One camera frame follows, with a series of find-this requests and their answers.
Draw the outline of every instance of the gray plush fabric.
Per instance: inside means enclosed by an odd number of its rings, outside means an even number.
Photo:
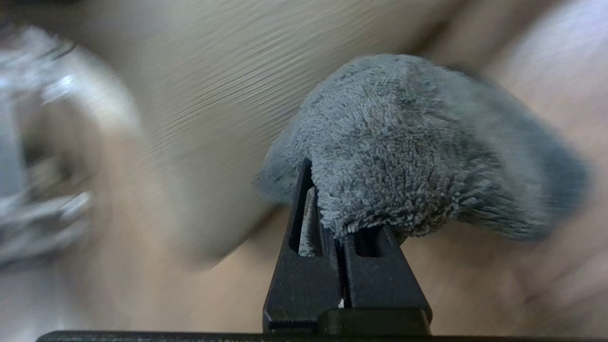
[[[374,226],[424,236],[454,219],[537,240],[587,184],[582,161],[515,98],[409,55],[358,58],[320,83],[254,184],[290,203],[306,158],[336,238]]]

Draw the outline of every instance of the microfiber cloth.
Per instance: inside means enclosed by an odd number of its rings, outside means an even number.
[[[291,203],[312,162],[319,220],[339,239],[399,240],[448,220],[534,241],[577,207],[585,163],[505,90],[410,55],[357,58],[306,97],[255,187]]]

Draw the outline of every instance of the gray fuzzy cloth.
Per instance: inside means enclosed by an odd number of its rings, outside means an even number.
[[[321,82],[255,186],[291,203],[306,158],[336,238],[389,226],[402,240],[454,219],[537,240],[588,183],[583,162],[515,98],[409,55],[358,58]]]

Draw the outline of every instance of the gray fuzzy material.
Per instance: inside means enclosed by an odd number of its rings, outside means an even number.
[[[425,236],[454,219],[545,237],[587,189],[585,164],[506,91],[409,55],[358,58],[321,82],[254,184],[291,203],[312,161],[323,227]]]

